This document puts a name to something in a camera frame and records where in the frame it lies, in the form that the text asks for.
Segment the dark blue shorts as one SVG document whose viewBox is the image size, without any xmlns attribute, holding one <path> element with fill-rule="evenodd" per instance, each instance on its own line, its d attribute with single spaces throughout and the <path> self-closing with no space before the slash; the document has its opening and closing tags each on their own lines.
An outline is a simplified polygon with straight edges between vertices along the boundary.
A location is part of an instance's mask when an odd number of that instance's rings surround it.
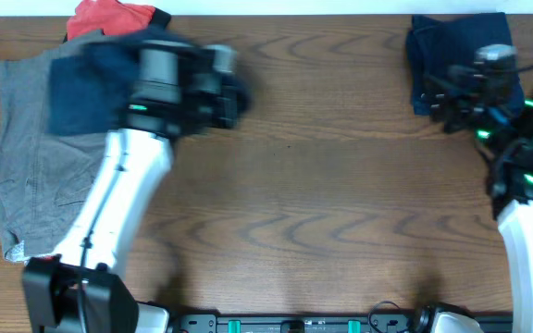
<svg viewBox="0 0 533 333">
<path fill-rule="evenodd" d="M 87 43 L 68 65 L 51 69 L 49 129 L 68 135 L 65 121 L 88 104 L 106 105 L 108 130 L 134 129 L 177 139 L 173 117 L 180 103 L 180 61 L 175 43 L 192 43 L 165 30 L 148 28 L 105 42 Z"/>
</svg>

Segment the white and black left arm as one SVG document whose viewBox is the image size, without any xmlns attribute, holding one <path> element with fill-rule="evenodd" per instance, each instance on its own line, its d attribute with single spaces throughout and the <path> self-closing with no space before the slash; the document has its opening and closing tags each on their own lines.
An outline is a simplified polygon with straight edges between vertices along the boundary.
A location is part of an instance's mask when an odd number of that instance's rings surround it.
<svg viewBox="0 0 533 333">
<path fill-rule="evenodd" d="M 165 332 L 168 311 L 136 301 L 124 284 L 144 212 L 173 164 L 175 140 L 208 127 L 229 129 L 248 105 L 235 51 L 147 40 L 105 157 L 80 214 L 53 253 L 22 274 L 35 332 Z"/>
</svg>

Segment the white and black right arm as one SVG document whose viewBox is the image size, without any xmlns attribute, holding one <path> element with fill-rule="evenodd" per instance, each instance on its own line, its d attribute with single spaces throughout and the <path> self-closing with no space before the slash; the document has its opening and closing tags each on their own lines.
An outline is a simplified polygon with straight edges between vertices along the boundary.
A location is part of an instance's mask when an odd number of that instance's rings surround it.
<svg viewBox="0 0 533 333">
<path fill-rule="evenodd" d="M 505 246 L 514 311 L 512 330 L 533 332 L 533 95 L 508 107 L 521 68 L 516 49 L 479 48 L 470 66 L 427 74 L 431 118 L 453 134 L 469 130 L 488 165 L 487 194 Z"/>
</svg>

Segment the folded dark blue garment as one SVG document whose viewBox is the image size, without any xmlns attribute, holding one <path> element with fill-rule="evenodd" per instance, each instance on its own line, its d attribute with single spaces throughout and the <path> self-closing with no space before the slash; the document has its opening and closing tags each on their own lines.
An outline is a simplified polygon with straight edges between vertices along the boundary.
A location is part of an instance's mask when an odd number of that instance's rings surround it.
<svg viewBox="0 0 533 333">
<path fill-rule="evenodd" d="M 411 105 L 418 116 L 431 112 L 431 92 L 424 76 L 446 79 L 452 65 L 471 67 L 481 56 L 517 59 L 517 49 L 502 12 L 482 13 L 442 21 L 413 15 L 405 40 L 411 69 Z"/>
</svg>

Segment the red and black garment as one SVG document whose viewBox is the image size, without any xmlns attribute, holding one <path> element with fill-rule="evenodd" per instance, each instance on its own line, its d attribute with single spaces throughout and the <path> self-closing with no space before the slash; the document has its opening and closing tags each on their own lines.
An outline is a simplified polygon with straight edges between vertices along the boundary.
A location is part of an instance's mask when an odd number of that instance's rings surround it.
<svg viewBox="0 0 533 333">
<path fill-rule="evenodd" d="M 124 4 L 118 0 L 82 0 L 68 19 L 65 42 L 92 31 L 123 35 L 149 26 L 166 28 L 172 17 L 149 5 Z"/>
</svg>

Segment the grey shorts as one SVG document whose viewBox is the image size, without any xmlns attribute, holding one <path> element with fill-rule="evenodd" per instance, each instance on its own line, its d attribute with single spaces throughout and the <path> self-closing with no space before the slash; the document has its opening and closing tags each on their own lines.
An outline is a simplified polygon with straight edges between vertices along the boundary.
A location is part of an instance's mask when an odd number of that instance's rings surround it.
<svg viewBox="0 0 533 333">
<path fill-rule="evenodd" d="M 87 43 L 105 42 L 89 32 L 23 60 L 0 62 L 0 241 L 9 262 L 45 256 L 78 216 L 105 152 L 113 115 L 88 104 L 65 121 L 68 135 L 49 129 L 51 69 L 76 70 L 72 60 Z"/>
</svg>

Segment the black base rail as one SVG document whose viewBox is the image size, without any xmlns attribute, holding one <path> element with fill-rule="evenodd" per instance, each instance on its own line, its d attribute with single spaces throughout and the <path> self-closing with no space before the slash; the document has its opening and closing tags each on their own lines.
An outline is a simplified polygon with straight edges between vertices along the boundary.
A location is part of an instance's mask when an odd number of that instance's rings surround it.
<svg viewBox="0 0 533 333">
<path fill-rule="evenodd" d="M 186 314 L 171 321 L 168 333 L 371 333 L 411 332 L 413 314 L 349 316 L 227 316 Z"/>
</svg>

